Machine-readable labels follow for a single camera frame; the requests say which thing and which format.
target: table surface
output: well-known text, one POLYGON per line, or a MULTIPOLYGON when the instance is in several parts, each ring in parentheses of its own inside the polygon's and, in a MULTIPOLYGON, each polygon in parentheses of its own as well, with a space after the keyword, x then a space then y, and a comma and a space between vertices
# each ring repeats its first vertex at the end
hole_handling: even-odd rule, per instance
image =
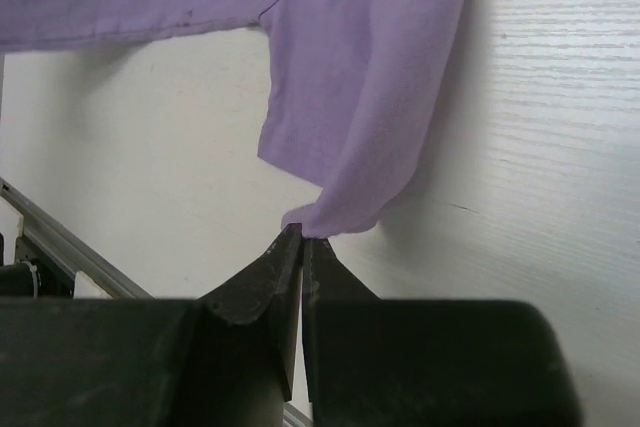
MULTIPOLYGON (((5 64, 0 176, 154 295, 211 290, 318 194, 255 156, 261 32, 5 64)), ((416 178, 333 241, 382 296, 538 306, 590 426, 640 425, 639 72, 640 0, 468 0, 416 178)))

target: purple cloth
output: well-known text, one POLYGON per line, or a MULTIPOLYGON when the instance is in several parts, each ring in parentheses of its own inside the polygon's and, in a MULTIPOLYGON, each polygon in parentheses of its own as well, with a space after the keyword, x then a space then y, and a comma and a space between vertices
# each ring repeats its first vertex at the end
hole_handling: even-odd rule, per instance
POLYGON ((272 91, 258 155, 323 187, 307 237, 375 225, 413 175, 463 0, 0 0, 0 51, 261 23, 272 91))

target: folded fabric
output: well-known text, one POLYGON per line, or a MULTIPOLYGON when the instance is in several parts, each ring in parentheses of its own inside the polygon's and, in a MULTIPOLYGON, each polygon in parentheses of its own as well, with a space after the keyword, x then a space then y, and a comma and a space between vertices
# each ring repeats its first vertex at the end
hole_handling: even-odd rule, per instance
POLYGON ((307 237, 375 225, 413 175, 463 0, 0 0, 0 51, 149 41, 261 23, 260 158, 323 187, 307 237))

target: purple shirt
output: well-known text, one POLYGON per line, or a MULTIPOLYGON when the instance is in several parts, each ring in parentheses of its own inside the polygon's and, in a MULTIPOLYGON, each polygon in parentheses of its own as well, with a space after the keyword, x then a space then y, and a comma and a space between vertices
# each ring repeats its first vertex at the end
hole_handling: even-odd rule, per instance
POLYGON ((272 90, 258 155, 323 187, 307 237, 375 225, 413 175, 463 0, 0 0, 0 51, 260 23, 272 90))

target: sleeve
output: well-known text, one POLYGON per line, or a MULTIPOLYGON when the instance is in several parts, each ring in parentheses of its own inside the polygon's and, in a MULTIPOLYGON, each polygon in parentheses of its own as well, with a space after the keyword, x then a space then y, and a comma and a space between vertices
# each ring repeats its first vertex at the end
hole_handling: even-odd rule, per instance
POLYGON ((259 156, 323 187, 306 237, 373 227, 415 172, 463 0, 279 0, 259 156))

